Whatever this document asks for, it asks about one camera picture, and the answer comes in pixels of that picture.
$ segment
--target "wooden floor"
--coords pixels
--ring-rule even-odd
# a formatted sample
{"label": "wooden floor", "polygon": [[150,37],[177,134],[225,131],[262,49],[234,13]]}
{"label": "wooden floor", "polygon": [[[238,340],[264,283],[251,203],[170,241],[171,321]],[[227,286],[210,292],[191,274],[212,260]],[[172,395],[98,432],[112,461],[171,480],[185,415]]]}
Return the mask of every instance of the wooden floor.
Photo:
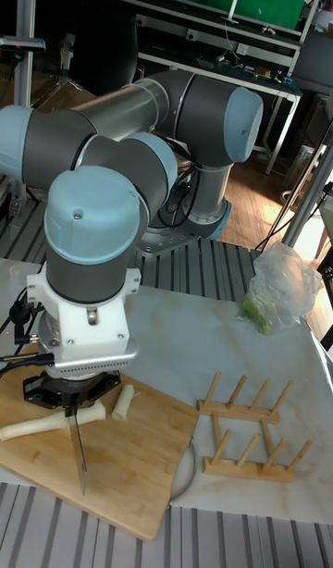
{"label": "wooden floor", "polygon": [[[232,210],[219,237],[220,241],[254,249],[268,234],[282,207],[280,194],[284,190],[284,178],[279,174],[266,176],[261,168],[261,164],[254,159],[250,159],[246,165],[237,164],[232,168],[226,191]],[[284,220],[291,217],[292,213],[289,213]],[[295,245],[295,249],[312,267],[319,265],[314,258],[323,228],[320,217],[311,219]],[[283,233],[278,233],[269,245],[276,239],[282,239]],[[333,323],[332,308],[325,288],[320,290],[314,309],[305,319],[318,339],[322,339]],[[329,353],[333,356],[333,347]]]}

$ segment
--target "white vegetable stalk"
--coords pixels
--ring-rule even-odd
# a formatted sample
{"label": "white vegetable stalk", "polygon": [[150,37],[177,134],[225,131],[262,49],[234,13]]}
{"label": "white vegetable stalk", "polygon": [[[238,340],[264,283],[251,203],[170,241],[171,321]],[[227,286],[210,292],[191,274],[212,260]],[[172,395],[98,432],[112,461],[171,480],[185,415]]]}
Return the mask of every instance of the white vegetable stalk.
{"label": "white vegetable stalk", "polygon": [[[95,420],[106,419],[106,408],[100,401],[97,401],[91,408],[83,408],[77,412],[78,424],[88,424]],[[9,426],[0,428],[0,440],[9,440],[10,438],[23,437],[24,435],[32,435],[39,432],[48,432],[49,430],[58,430],[68,428],[68,419],[65,412],[58,412],[46,418],[38,418],[37,420],[27,420]]]}
{"label": "white vegetable stalk", "polygon": [[129,411],[130,403],[134,397],[134,387],[132,385],[124,385],[121,393],[117,399],[112,417],[116,420],[126,420],[127,412]]}

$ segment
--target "table leg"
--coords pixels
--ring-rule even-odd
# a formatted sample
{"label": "table leg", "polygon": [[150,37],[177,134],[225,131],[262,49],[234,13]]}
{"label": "table leg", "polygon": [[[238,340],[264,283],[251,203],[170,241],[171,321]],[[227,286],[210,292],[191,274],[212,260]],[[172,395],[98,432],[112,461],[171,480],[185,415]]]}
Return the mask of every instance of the table leg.
{"label": "table leg", "polygon": [[292,98],[292,100],[290,100],[290,101],[291,101],[290,112],[289,112],[289,115],[288,115],[287,118],[286,118],[284,127],[283,127],[283,129],[282,129],[282,131],[281,131],[281,133],[280,133],[280,135],[279,135],[279,138],[278,138],[278,141],[277,141],[277,146],[275,147],[275,149],[274,149],[274,151],[273,151],[273,153],[272,153],[272,155],[271,155],[271,158],[270,158],[270,160],[269,160],[269,163],[268,163],[268,165],[267,165],[267,168],[266,168],[266,171],[265,171],[265,174],[266,174],[267,176],[269,176],[270,172],[272,171],[273,165],[274,165],[275,162],[276,162],[276,159],[277,159],[277,157],[278,157],[278,152],[279,152],[279,150],[280,150],[280,148],[281,148],[281,146],[282,146],[283,141],[285,140],[286,134],[287,134],[287,132],[288,132],[289,126],[290,126],[291,121],[292,121],[292,119],[293,119],[293,117],[294,117],[294,114],[295,114],[295,112],[296,112],[296,109],[297,109],[297,106],[298,106],[298,104],[299,104],[299,102],[300,102],[300,99],[301,99],[301,97],[299,97],[298,95],[295,95],[295,96]]}

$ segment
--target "plastic bag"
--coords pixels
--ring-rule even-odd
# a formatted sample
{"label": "plastic bag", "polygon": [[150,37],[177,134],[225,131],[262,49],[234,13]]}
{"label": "plastic bag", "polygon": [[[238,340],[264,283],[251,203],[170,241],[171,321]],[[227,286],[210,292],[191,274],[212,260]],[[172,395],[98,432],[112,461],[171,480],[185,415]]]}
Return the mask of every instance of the plastic bag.
{"label": "plastic bag", "polygon": [[315,304],[321,275],[280,241],[259,255],[254,270],[241,316],[256,321],[266,335],[300,323],[300,317]]}

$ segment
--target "metal grating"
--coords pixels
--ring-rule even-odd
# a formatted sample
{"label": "metal grating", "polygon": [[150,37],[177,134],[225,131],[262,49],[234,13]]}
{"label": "metal grating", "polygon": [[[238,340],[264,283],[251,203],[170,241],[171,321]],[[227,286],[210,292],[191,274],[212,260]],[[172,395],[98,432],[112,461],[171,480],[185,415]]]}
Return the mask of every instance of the metal grating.
{"label": "metal grating", "polygon": [[141,270],[146,287],[241,302],[258,255],[237,245],[199,239],[156,257],[135,253],[129,267]]}
{"label": "metal grating", "polygon": [[[40,264],[44,204],[0,224],[0,257]],[[133,255],[142,284],[241,301],[258,253],[193,240],[156,258]],[[327,568],[333,526],[171,507],[142,543],[38,488],[0,486],[0,568]]]}
{"label": "metal grating", "polygon": [[2,568],[326,568],[333,527],[171,507],[144,543],[38,488],[0,487]]}

